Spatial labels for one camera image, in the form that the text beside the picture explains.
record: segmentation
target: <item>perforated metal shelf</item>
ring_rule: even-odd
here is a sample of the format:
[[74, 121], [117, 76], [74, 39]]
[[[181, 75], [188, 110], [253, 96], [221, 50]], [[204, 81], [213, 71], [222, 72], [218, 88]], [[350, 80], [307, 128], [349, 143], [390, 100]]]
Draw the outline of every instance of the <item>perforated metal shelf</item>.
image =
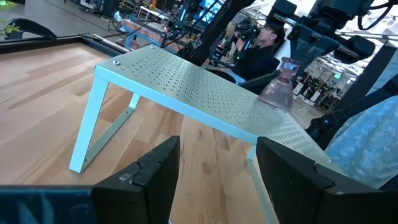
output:
[[265, 136], [334, 167], [288, 112], [153, 45], [97, 65], [95, 75], [253, 145]]

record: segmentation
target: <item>green plant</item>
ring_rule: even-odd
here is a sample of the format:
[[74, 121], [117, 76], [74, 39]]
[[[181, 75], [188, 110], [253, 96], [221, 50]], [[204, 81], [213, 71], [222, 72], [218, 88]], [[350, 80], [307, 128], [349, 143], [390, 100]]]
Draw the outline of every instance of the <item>green plant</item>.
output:
[[[0, 11], [8, 11], [15, 7], [15, 3], [10, 2], [8, 0], [0, 0]], [[15, 26], [15, 23], [11, 25], [7, 25], [7, 21], [5, 20], [0, 20], [0, 36], [4, 35], [5, 33], [11, 33], [12, 31], [17, 31], [20, 32], [19, 26]]]

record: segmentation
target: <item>screw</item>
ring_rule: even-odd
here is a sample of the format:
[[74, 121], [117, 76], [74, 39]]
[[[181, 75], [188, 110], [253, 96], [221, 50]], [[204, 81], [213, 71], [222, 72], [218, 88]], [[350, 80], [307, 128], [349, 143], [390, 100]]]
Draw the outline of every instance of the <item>screw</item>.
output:
[[120, 61], [118, 61], [118, 60], [114, 60], [114, 61], [113, 61], [113, 65], [119, 66], [119, 65], [121, 65], [121, 63], [120, 63]]

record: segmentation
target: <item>light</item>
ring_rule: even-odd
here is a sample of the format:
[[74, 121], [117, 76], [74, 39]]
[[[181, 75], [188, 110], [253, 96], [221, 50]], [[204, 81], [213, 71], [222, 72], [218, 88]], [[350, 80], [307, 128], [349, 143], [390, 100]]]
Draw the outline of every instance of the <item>light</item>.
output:
[[341, 78], [341, 73], [335, 73], [335, 78], [340, 79]]
[[114, 17], [114, 19], [115, 19], [116, 21], [118, 21], [118, 22], [121, 22], [121, 21], [123, 20], [123, 18], [120, 16], [120, 12], [119, 12], [119, 11], [116, 11], [116, 12], [113, 14], [113, 17]]

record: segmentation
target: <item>bottle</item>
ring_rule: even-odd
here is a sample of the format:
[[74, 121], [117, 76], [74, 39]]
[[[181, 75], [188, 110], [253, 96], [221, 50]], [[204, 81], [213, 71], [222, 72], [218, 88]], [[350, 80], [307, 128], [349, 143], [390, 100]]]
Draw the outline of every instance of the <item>bottle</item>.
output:
[[291, 58], [282, 58], [279, 76], [273, 79], [259, 95], [259, 100], [281, 109], [290, 110], [293, 106], [292, 77], [300, 68], [300, 63]]

